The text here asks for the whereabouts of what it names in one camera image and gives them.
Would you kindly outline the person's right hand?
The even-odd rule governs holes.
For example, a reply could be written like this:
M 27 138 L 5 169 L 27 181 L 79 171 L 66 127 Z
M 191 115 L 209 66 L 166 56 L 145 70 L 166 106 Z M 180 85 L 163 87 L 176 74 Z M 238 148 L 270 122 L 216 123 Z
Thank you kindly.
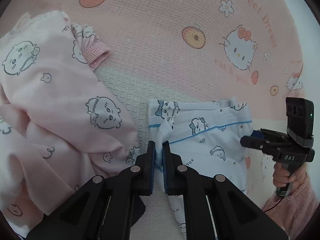
M 307 163 L 304 163 L 293 174 L 286 170 L 282 163 L 275 163 L 273 173 L 273 184 L 275 187 L 284 187 L 286 184 L 291 183 L 291 191 L 289 195 L 303 184 L 306 178 Z

